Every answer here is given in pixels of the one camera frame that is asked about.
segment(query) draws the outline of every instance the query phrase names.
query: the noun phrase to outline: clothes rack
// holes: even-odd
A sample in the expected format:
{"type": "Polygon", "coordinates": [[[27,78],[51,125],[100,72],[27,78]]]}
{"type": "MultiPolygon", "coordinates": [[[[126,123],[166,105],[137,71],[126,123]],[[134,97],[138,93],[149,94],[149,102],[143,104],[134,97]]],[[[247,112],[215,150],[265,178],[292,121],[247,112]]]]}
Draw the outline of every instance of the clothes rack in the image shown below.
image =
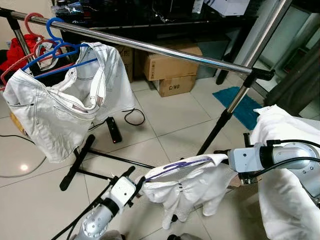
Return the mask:
{"type": "MultiPolygon", "coordinates": [[[[27,14],[22,13],[22,12],[17,12],[17,11],[10,10],[10,9],[0,8],[0,17],[5,17],[8,19],[8,21],[12,21],[12,20],[22,20],[23,21],[25,19],[26,15],[27,14]]],[[[43,18],[43,17],[33,16],[30,18],[29,21],[34,24],[46,25],[48,19],[43,18]]],[[[209,57],[203,57],[203,56],[198,56],[198,55],[194,55],[194,54],[190,54],[190,53],[186,53],[186,52],[182,52],[182,51],[178,51],[178,50],[173,50],[170,48],[157,46],[154,44],[150,44],[150,43],[146,43],[146,42],[142,42],[142,41],[137,41],[134,39],[121,37],[121,36],[117,36],[117,35],[110,34],[110,33],[105,33],[102,31],[98,31],[98,30],[94,30],[94,29],[90,29],[90,28],[86,28],[83,26],[78,26],[78,25],[74,25],[74,24],[70,24],[70,23],[54,21],[51,24],[51,26],[53,28],[56,28],[56,29],[59,29],[62,31],[69,31],[69,32],[72,32],[75,34],[95,38],[97,40],[120,44],[120,45],[124,45],[124,46],[131,47],[134,49],[139,49],[139,50],[143,50],[143,51],[147,51],[147,52],[151,52],[151,53],[166,55],[169,57],[183,59],[183,60],[187,60],[187,61],[194,62],[197,64],[201,64],[204,66],[209,66],[212,68],[217,68],[217,69],[222,69],[222,70],[226,70],[226,71],[231,71],[231,72],[236,72],[236,73],[241,73],[241,74],[247,75],[245,81],[243,82],[243,85],[240,87],[238,93],[236,94],[236,96],[232,100],[231,104],[222,112],[215,127],[213,128],[213,130],[209,134],[208,138],[205,140],[204,144],[202,145],[201,149],[198,151],[197,155],[201,155],[206,151],[206,149],[209,147],[209,145],[212,143],[212,141],[218,135],[220,130],[226,125],[228,120],[232,117],[235,108],[238,106],[240,101],[243,99],[243,97],[249,91],[252,84],[257,79],[270,81],[272,79],[272,77],[275,75],[274,70],[267,71],[267,70],[262,70],[262,69],[258,69],[258,68],[254,68],[254,67],[250,68],[250,67],[246,67],[246,66],[241,66],[241,65],[234,64],[234,63],[229,63],[229,62],[225,62],[225,61],[221,61],[221,60],[217,60],[217,59],[213,59],[213,58],[209,58],[209,57]]],[[[20,44],[21,44],[21,46],[23,46],[26,43],[25,43],[25,41],[22,40],[22,41],[20,41],[20,44]]],[[[154,168],[151,165],[131,161],[131,160],[128,160],[125,158],[116,157],[116,156],[112,156],[109,154],[105,154],[105,153],[93,150],[93,149],[91,149],[91,146],[92,146],[94,140],[95,140],[95,136],[90,135],[87,138],[86,143],[85,143],[84,147],[81,149],[80,153],[78,153],[77,150],[74,151],[74,154],[76,156],[76,160],[75,160],[74,164],[72,165],[72,167],[70,168],[68,174],[64,177],[64,179],[60,183],[60,189],[62,191],[65,191],[68,188],[69,184],[71,183],[73,177],[75,176],[75,174],[77,172],[83,173],[83,174],[88,174],[88,175],[102,178],[102,179],[109,179],[108,177],[79,169],[81,166],[81,163],[85,159],[85,156],[87,153],[93,153],[96,155],[108,157],[111,159],[115,159],[118,161],[130,163],[130,164],[134,164],[134,165],[138,165],[138,166],[148,168],[148,169],[154,168]]]]}

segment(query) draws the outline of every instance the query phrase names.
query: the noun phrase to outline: tile floor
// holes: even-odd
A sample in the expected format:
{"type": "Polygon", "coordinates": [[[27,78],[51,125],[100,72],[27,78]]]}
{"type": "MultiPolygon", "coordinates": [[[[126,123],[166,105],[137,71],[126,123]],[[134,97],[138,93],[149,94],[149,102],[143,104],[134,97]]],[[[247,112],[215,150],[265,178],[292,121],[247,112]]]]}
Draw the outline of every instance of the tile floor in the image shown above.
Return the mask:
{"type": "MultiPolygon", "coordinates": [[[[188,93],[161,98],[146,81],[131,84],[137,108],[146,115],[144,125],[132,126],[124,121],[124,113],[114,118],[123,141],[113,144],[106,125],[92,131],[94,148],[111,155],[160,166],[190,157],[215,125],[224,107],[212,93],[237,85],[230,74],[223,85],[213,78],[197,80],[188,93]]],[[[251,91],[257,102],[262,98],[251,91]]],[[[232,118],[207,152],[244,146],[242,133],[248,130],[232,118]]],[[[9,118],[6,103],[0,96],[0,135],[21,135],[9,118]]],[[[33,169],[44,155],[31,143],[16,137],[0,137],[0,176],[19,175],[21,166],[33,169]]],[[[48,240],[71,222],[106,186],[107,181],[77,174],[67,191],[59,183],[72,162],[44,162],[33,173],[17,178],[0,177],[0,239],[48,240]]],[[[123,173],[130,164],[100,156],[88,155],[83,168],[107,176],[123,173]]],[[[137,167],[133,179],[147,169],[137,167]]],[[[142,196],[122,215],[117,215],[108,229],[119,230],[128,240],[166,240],[170,234],[189,233],[203,240],[267,239],[263,230],[259,204],[254,187],[238,188],[226,194],[218,212],[205,217],[194,209],[185,223],[175,222],[169,230],[162,229],[163,209],[142,196]]]]}

